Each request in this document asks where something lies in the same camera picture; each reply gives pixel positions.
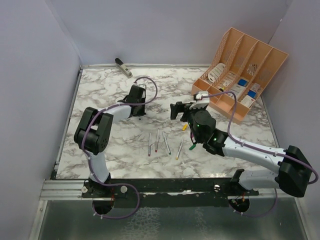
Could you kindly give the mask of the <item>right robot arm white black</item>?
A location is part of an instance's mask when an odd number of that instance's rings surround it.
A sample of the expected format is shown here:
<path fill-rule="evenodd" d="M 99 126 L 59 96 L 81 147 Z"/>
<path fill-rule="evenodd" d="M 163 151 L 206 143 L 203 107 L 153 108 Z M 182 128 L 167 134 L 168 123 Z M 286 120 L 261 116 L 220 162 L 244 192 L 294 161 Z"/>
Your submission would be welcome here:
<path fill-rule="evenodd" d="M 312 167 L 302 151 L 293 145 L 287 149 L 246 142 L 216 127 L 216 120 L 203 104 L 195 102 L 170 104 L 170 118 L 188 123 L 191 139 L 212 155 L 232 157 L 262 166 L 263 170 L 237 170 L 229 189 L 240 196 L 257 188 L 280 189 L 293 197 L 304 197 Z"/>

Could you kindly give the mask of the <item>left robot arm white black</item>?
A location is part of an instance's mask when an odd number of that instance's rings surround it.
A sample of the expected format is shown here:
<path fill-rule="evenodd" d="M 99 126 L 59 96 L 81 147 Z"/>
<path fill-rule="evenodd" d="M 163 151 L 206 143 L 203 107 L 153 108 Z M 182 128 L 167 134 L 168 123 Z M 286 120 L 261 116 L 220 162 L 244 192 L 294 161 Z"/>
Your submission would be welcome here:
<path fill-rule="evenodd" d="M 74 134 L 74 142 L 89 160 L 89 184 L 97 196 L 106 197 L 111 190 L 111 174 L 106 165 L 105 149 L 112 124 L 145 113 L 146 85 L 132 85 L 129 94 L 105 110 L 87 107 Z"/>

